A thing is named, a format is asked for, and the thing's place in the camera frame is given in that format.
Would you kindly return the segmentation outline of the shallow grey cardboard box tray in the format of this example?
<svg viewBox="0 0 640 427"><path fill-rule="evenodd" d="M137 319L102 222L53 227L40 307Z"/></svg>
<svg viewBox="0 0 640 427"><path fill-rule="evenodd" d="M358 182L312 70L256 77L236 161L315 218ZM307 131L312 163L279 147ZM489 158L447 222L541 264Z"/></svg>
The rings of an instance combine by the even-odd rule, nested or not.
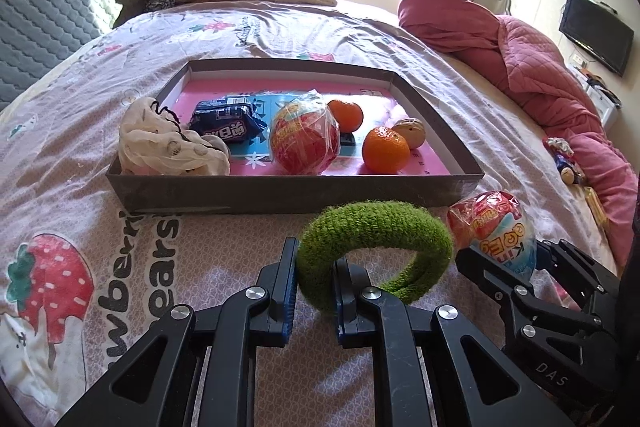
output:
<svg viewBox="0 0 640 427"><path fill-rule="evenodd" d="M320 176L274 171L269 147L236 154L229 176L136 176L118 161L107 180L122 205L146 213L313 213L368 199L397 199L424 207L449 206L483 178L478 161L418 89L396 72L289 58L214 58L186 63L157 93L157 101L187 120L196 102L225 94L285 101L317 90L354 98L366 112L362 132L410 116L425 124L425 143L404 172L383 176L362 169L358 146L345 147Z"/></svg>

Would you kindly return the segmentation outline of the pink strawberry bear bedsheet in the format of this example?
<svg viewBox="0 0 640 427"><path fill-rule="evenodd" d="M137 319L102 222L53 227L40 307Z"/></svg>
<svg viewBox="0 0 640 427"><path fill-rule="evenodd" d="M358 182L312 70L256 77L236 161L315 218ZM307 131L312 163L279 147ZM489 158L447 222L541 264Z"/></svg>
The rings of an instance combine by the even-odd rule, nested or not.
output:
<svg viewBox="0 0 640 427"><path fill-rule="evenodd" d="M107 181L118 128L137 98L191 61L337 62L403 75L542 239L568 239L608 269L608 240L560 180L542 130L468 66L396 23L264 2L141 15L94 40L1 117L1 378L36 426L52 426L176 303L218 305L280 258L303 215L130 215Z"/></svg>

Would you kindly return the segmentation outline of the orange tangerine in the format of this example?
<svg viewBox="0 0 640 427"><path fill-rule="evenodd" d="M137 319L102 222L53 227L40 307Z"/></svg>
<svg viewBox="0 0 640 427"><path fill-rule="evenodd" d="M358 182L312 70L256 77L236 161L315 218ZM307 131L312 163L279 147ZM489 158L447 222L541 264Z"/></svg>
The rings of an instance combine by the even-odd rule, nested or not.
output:
<svg viewBox="0 0 640 427"><path fill-rule="evenodd" d="M363 123L363 111L357 103L332 100L328 103L341 133L349 134L357 131Z"/></svg>
<svg viewBox="0 0 640 427"><path fill-rule="evenodd" d="M361 147L363 164L378 174L395 174L404 169L411 152L406 139L389 127L376 127L368 132Z"/></svg>

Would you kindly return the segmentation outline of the white drawer cabinet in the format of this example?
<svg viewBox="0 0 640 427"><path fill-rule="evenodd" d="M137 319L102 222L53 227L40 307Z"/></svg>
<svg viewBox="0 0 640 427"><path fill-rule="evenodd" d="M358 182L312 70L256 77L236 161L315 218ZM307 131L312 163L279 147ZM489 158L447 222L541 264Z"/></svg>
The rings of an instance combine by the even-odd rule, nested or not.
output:
<svg viewBox="0 0 640 427"><path fill-rule="evenodd" d="M622 101L611 89L606 87L600 76L589 72L588 69L577 67L574 68L574 73L593 105L596 106L603 128L606 131L610 130L620 115Z"/></svg>

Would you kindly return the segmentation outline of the blue snack packet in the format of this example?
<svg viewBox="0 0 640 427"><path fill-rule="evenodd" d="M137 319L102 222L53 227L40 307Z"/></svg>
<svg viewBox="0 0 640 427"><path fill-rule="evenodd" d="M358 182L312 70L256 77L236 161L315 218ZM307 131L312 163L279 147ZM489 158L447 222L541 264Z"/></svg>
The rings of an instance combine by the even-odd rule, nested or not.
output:
<svg viewBox="0 0 640 427"><path fill-rule="evenodd" d="M268 124L259 118L257 105L245 95L227 95L196 104L189 129L199 135L216 135L226 143L267 138Z"/></svg>

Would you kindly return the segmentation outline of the pink quilted duvet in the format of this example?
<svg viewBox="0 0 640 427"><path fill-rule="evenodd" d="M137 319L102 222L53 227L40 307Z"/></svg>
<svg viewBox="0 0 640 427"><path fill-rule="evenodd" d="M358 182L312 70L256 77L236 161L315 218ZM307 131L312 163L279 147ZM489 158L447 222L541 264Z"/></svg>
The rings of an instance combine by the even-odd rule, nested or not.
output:
<svg viewBox="0 0 640 427"><path fill-rule="evenodd" d="M634 243L638 174L608 139L558 47L529 24L470 0L402 0L398 18L409 34L486 78L550 138L570 144L608 217L608 243L623 268Z"/></svg>

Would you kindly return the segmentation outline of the large red surprise egg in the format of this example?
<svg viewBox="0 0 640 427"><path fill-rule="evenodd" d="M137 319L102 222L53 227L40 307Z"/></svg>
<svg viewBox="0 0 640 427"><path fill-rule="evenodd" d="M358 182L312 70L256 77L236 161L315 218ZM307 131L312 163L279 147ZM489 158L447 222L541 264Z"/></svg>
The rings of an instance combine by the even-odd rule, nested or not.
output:
<svg viewBox="0 0 640 427"><path fill-rule="evenodd" d="M311 90L277 110L269 146L273 161L287 174L319 174L340 153L340 128L322 96Z"/></svg>

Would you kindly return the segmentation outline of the black wall television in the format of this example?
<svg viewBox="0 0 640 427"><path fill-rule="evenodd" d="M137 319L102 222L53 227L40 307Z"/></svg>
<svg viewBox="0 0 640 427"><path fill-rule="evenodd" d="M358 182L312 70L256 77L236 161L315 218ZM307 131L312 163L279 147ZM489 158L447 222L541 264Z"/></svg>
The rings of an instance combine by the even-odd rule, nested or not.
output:
<svg viewBox="0 0 640 427"><path fill-rule="evenodd" d="M591 0L566 0L560 33L623 76L634 44L634 31L615 13Z"/></svg>

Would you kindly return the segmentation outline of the small colourful doll toy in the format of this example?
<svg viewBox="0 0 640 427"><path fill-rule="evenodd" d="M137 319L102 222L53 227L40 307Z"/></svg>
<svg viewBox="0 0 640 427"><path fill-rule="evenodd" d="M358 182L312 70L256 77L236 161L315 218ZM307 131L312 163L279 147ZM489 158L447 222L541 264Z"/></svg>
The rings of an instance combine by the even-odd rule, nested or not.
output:
<svg viewBox="0 0 640 427"><path fill-rule="evenodd" d="M566 140L548 136L544 139L544 148L552 156L556 170L566 185L585 186L587 184L584 170L577 164L574 150Z"/></svg>

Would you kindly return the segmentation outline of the brown walnut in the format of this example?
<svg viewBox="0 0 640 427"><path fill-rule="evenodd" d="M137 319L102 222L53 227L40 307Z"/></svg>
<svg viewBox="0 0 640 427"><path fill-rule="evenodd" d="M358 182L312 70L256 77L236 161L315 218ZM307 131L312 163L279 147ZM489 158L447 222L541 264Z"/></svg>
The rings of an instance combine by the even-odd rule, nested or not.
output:
<svg viewBox="0 0 640 427"><path fill-rule="evenodd" d="M426 139L424 124L418 118L402 118L393 124L392 129L407 142L410 150L417 150Z"/></svg>

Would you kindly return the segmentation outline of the small red blue surprise egg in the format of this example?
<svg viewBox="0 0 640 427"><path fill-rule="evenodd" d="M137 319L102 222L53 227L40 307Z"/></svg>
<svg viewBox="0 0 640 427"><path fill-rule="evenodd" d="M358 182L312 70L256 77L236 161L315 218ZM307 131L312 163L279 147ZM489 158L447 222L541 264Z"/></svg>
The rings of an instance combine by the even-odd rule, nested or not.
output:
<svg viewBox="0 0 640 427"><path fill-rule="evenodd" d="M533 227L518 199L491 191L449 207L448 227L458 249L473 247L529 281L536 268Z"/></svg>

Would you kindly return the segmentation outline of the white lace cloth black trim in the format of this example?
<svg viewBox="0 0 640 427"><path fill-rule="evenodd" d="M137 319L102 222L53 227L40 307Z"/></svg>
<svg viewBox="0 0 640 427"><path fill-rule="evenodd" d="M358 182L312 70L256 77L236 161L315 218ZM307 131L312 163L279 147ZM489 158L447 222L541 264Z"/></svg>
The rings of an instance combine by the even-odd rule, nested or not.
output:
<svg viewBox="0 0 640 427"><path fill-rule="evenodd" d="M138 98L119 126L120 170L136 176L229 176L230 152L218 136L183 129L155 98Z"/></svg>

